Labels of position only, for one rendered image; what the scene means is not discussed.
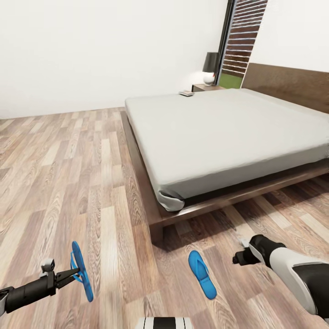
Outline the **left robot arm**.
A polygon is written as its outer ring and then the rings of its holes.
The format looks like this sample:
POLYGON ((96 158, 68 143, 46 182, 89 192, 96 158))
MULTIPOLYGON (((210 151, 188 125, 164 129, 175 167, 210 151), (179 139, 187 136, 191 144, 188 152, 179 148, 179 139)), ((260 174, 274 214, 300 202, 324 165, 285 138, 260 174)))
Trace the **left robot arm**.
POLYGON ((73 275, 80 272, 80 268, 76 268, 55 274, 55 263, 52 258, 43 259, 41 268, 40 279, 18 288, 11 286, 0 290, 0 317, 5 312, 9 314, 47 296, 55 295, 57 288, 60 289, 74 281, 73 275))

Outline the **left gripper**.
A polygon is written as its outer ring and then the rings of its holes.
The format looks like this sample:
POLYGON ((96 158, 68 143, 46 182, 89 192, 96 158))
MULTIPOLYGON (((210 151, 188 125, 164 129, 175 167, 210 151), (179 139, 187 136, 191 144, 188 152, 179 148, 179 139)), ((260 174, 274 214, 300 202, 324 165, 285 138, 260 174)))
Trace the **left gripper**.
POLYGON ((71 269, 55 274, 49 272, 48 276, 27 283, 24 290, 24 306, 56 294, 60 289, 75 280, 74 274, 80 272, 80 268, 71 269))

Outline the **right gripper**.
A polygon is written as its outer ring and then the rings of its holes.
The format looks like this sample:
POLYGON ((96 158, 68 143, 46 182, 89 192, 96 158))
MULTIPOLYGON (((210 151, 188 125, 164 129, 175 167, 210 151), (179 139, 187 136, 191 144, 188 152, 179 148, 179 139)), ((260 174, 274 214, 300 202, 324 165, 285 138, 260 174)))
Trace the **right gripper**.
POLYGON ((260 263, 260 261, 255 261, 250 258, 248 248, 243 251, 236 252, 235 255, 232 257, 232 264, 253 265, 256 263, 260 263))

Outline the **sandal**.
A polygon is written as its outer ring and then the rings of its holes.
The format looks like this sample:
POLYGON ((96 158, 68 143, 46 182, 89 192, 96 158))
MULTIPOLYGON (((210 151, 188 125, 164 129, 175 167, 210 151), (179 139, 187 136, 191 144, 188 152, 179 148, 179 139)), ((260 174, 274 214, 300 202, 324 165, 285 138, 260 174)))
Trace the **sandal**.
POLYGON ((73 276, 76 280, 78 280, 79 282, 84 284, 87 299, 89 302, 92 302, 94 299, 92 288, 91 288, 90 281, 89 281, 89 278, 87 275, 87 271, 85 268, 85 263, 83 260, 83 256, 82 256, 80 247, 76 241, 72 242, 72 249, 73 249, 73 252, 71 252, 71 269, 80 268, 80 272, 78 272, 77 274, 74 274, 73 276))
POLYGON ((217 296, 217 291, 208 275, 208 268, 197 251, 191 251, 188 259, 190 268, 199 281, 205 296, 213 299, 217 296))

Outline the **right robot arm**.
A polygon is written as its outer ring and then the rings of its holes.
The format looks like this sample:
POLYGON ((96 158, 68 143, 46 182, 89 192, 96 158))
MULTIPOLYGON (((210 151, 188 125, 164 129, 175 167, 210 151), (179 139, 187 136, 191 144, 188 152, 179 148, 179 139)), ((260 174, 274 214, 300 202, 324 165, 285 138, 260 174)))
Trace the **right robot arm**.
POLYGON ((263 263, 284 282, 309 314, 329 322, 329 262, 300 254, 262 234, 241 238, 243 251, 236 252, 232 264, 263 263))

